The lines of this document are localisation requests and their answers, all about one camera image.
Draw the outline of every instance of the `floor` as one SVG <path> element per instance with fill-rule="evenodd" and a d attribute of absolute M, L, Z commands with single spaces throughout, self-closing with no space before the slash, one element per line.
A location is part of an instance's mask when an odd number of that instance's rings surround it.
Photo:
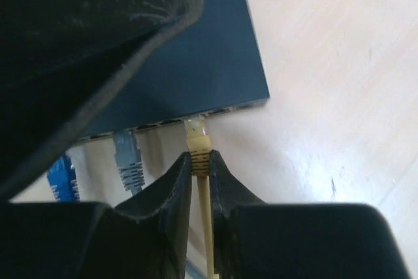
<path fill-rule="evenodd" d="M 377 207 L 418 278 L 417 0 L 248 3 L 271 100 L 210 118 L 214 148 L 265 201 Z M 186 149 L 183 128 L 138 134 L 147 184 Z M 129 196 L 113 154 L 111 140 L 71 150 L 82 198 Z M 52 199 L 44 177 L 17 198 L 35 199 Z M 188 256 L 204 270 L 195 194 L 190 226 Z"/>

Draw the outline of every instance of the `black fabric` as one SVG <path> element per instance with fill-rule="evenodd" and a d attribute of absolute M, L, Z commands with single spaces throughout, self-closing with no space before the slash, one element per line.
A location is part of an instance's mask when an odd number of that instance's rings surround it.
<path fill-rule="evenodd" d="M 217 150 L 210 152 L 210 199 L 214 219 L 215 270 L 222 272 L 228 265 L 231 249 L 228 219 L 237 206 L 264 204 L 229 171 Z"/>
<path fill-rule="evenodd" d="M 235 278 L 409 278 L 386 221 L 366 205 L 240 206 L 229 232 Z"/>
<path fill-rule="evenodd" d="M 183 278 L 191 160 L 115 209 L 100 203 L 0 204 L 1 278 Z"/>
<path fill-rule="evenodd" d="M 0 198 L 76 140 L 203 0 L 0 0 Z"/>

